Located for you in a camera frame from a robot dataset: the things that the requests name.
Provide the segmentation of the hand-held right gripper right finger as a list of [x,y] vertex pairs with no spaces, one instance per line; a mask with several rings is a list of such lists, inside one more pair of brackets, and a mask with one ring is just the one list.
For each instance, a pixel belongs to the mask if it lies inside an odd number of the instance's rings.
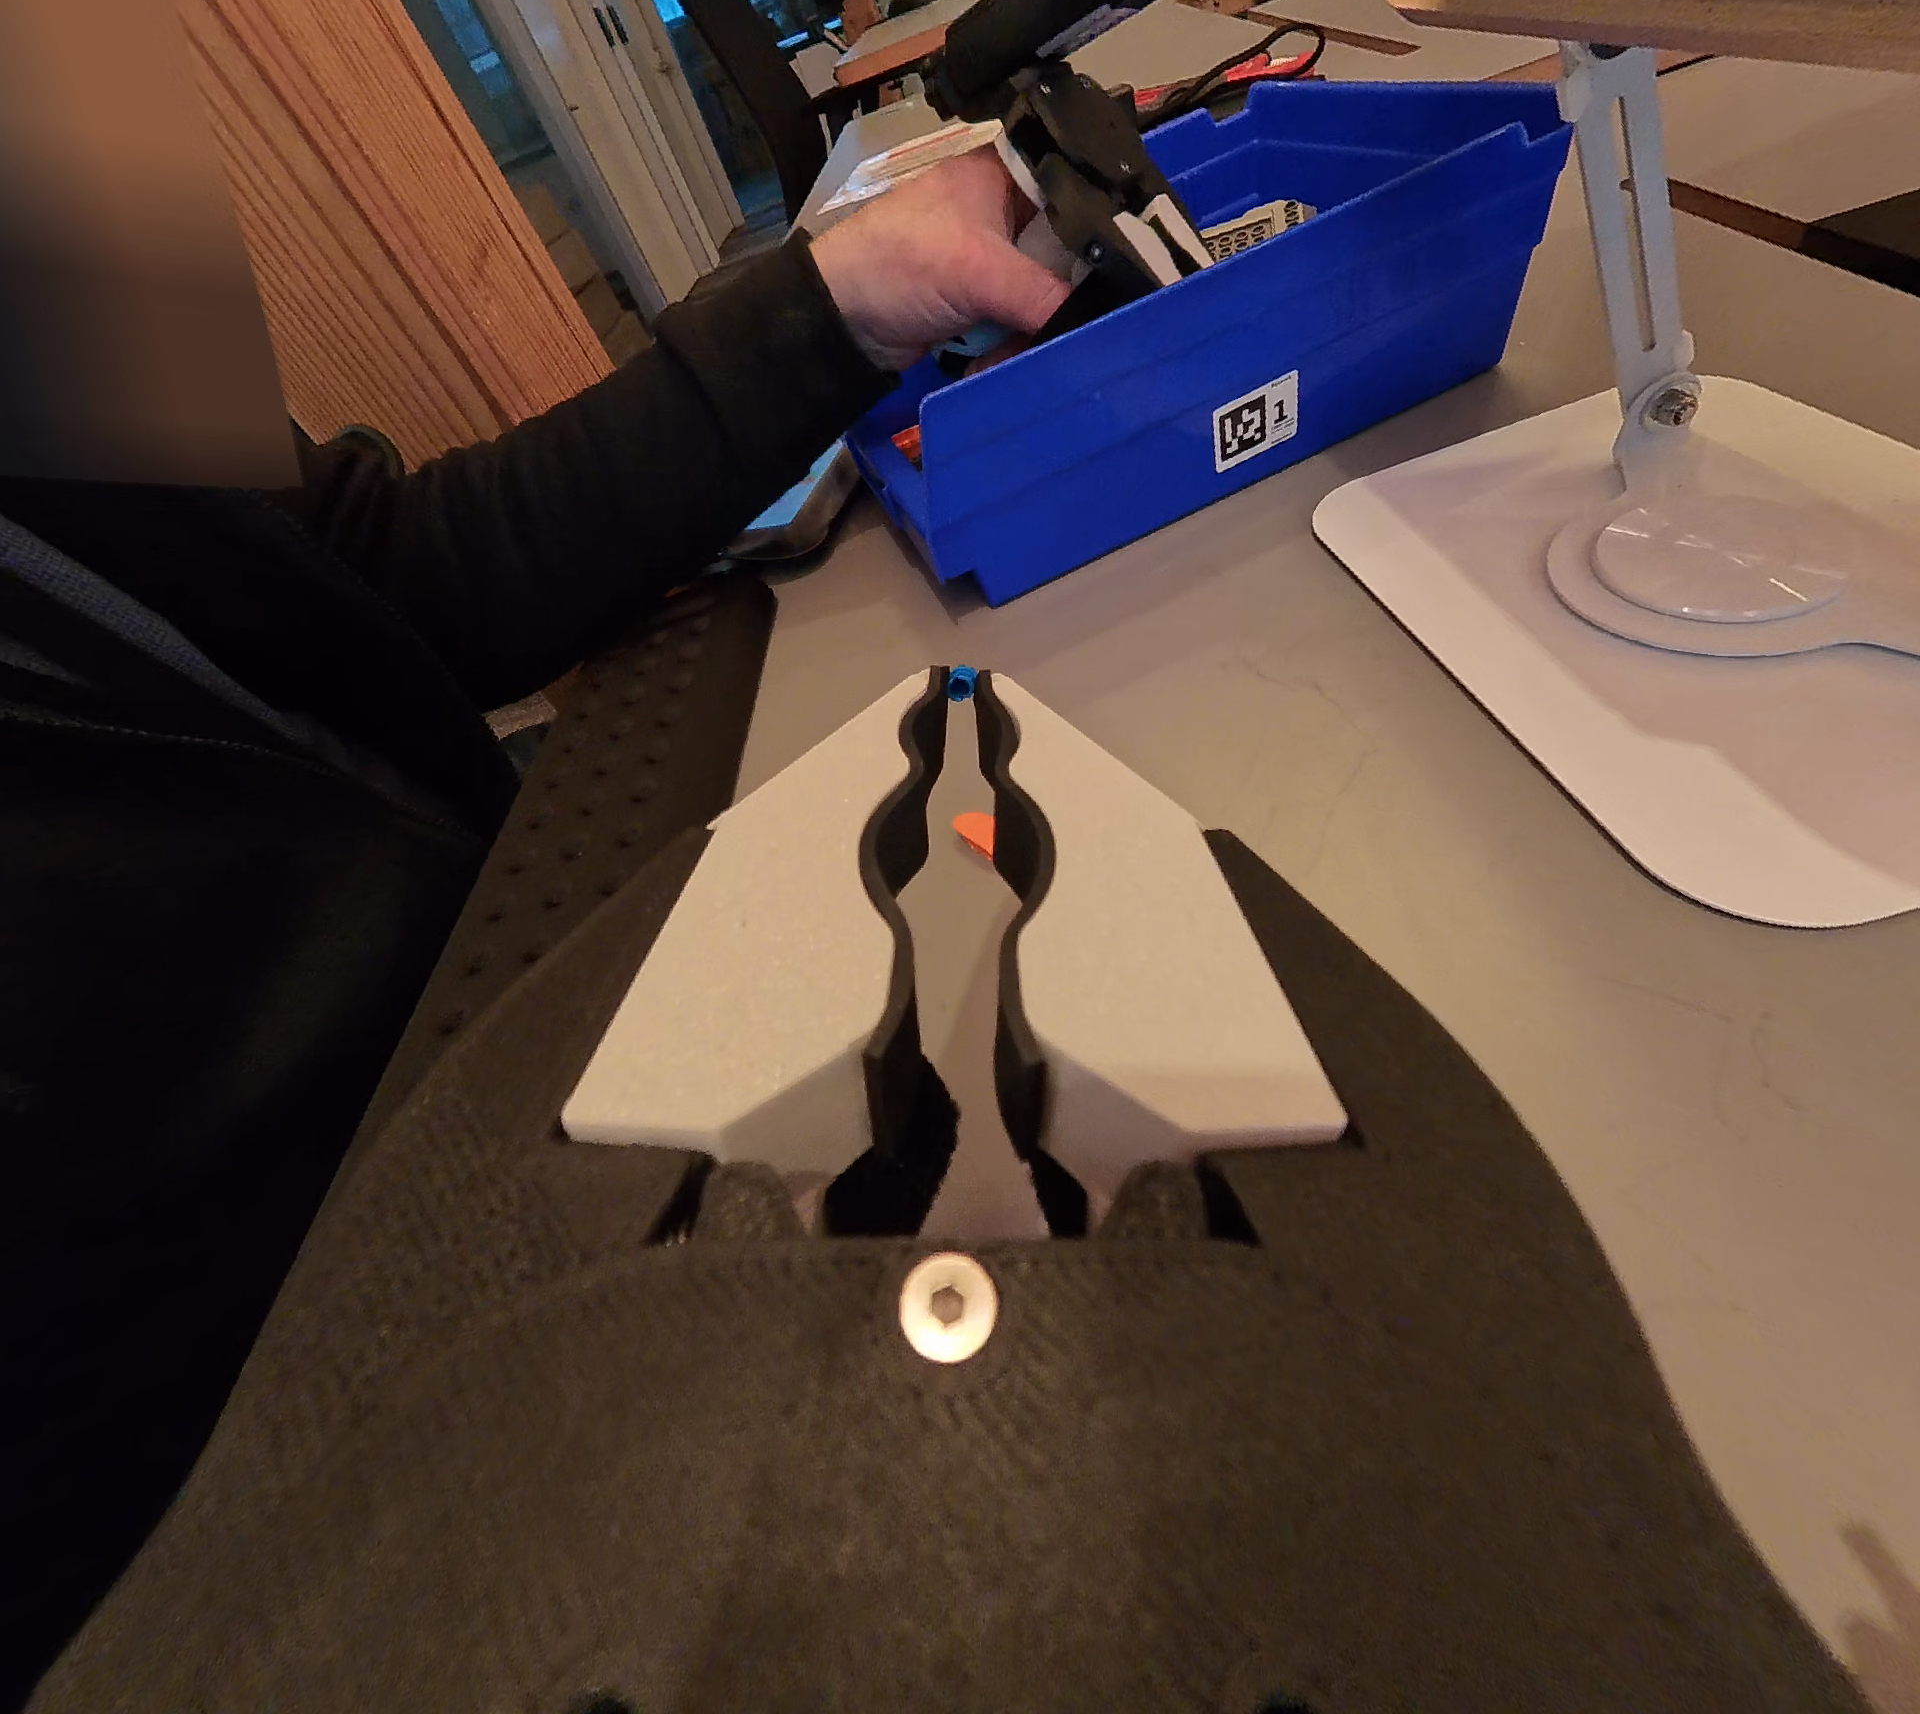
[[1000,944],[994,1087],[1047,1231],[1141,1165],[1328,1145],[1347,1113],[1198,821],[984,673]]

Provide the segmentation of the large grey building assembly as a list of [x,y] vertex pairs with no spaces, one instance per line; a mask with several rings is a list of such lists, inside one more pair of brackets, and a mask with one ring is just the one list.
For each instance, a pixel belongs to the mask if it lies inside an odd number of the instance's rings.
[[1317,211],[1312,205],[1286,197],[1260,202],[1235,217],[1205,227],[1200,231],[1200,238],[1212,264],[1220,264],[1282,238],[1315,217]]

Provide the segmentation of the person's left hand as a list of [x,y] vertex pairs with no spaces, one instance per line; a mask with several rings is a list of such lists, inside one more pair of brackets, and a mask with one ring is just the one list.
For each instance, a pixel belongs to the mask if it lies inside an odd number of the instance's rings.
[[994,324],[1031,335],[1070,284],[1016,246],[1027,205],[997,154],[976,149],[889,191],[809,245],[852,342],[900,375]]

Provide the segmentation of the white book stand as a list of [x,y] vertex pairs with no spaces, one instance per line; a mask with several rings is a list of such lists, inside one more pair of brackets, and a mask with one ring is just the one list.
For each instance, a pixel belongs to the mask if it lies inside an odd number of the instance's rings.
[[1616,392],[1349,481],[1315,539],[1648,875],[1916,910],[1916,446],[1702,378],[1656,50],[1916,70],[1916,0],[1386,0],[1560,44]]

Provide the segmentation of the blue plastic bin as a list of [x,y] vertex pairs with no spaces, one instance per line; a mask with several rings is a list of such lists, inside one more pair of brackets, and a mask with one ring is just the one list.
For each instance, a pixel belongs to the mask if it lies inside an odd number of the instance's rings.
[[1570,140],[1545,85],[1255,85],[1145,150],[1202,227],[1312,221],[982,376],[924,361],[845,446],[939,580],[1020,598],[1497,365]]

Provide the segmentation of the oak wooden post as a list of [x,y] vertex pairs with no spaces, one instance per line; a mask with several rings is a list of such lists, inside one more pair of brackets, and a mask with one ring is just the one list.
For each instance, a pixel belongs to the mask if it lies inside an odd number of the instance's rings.
[[174,0],[291,419],[408,464],[612,372],[400,0]]

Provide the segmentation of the black office chair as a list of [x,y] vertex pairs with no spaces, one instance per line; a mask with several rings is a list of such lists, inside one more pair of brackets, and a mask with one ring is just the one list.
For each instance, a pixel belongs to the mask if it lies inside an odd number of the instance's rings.
[[752,0],[678,0],[731,89],[743,100],[777,170],[788,223],[799,223],[828,161],[828,132],[815,96],[783,57]]

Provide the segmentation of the grey wood-edged table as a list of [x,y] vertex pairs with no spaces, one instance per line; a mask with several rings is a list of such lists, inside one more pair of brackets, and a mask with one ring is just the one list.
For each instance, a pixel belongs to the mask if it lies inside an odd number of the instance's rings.
[[1286,22],[1326,33],[1317,72],[1331,83],[1484,81],[1538,65],[1557,77],[1548,41],[1420,27],[1386,0],[1163,0],[1099,35],[1075,63],[1107,89],[1153,89],[1253,48]]

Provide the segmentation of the smartphone in leather holder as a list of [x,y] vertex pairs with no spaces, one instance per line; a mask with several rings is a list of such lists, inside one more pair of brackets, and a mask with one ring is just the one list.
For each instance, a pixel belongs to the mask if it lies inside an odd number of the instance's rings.
[[793,488],[727,545],[711,571],[720,572],[735,565],[788,565],[812,557],[828,546],[859,487],[859,471],[840,439]]

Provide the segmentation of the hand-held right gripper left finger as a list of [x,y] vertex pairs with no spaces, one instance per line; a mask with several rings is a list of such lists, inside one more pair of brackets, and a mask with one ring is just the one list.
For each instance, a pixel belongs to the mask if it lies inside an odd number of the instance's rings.
[[930,852],[948,669],[900,680],[720,814],[559,1124],[826,1184],[829,1232],[914,1236],[957,1111],[900,890]]

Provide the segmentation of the black perforated pad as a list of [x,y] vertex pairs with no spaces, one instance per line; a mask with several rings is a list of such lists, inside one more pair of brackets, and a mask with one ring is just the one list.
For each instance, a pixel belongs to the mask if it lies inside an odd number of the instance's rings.
[[708,574],[572,676],[367,1126],[672,839],[734,800],[775,611],[760,574]]

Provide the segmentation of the white framed glass door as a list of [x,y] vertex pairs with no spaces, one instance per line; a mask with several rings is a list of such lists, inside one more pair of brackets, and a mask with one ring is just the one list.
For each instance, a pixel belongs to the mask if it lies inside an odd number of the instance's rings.
[[741,224],[645,0],[400,0],[501,174],[550,192],[645,323]]

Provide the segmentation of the person's left forearm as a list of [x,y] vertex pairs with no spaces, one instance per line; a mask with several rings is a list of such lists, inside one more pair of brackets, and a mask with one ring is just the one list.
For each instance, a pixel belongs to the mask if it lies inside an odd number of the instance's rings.
[[398,479],[327,442],[291,511],[494,708],[708,569],[898,382],[796,237],[667,307],[632,362],[494,441]]

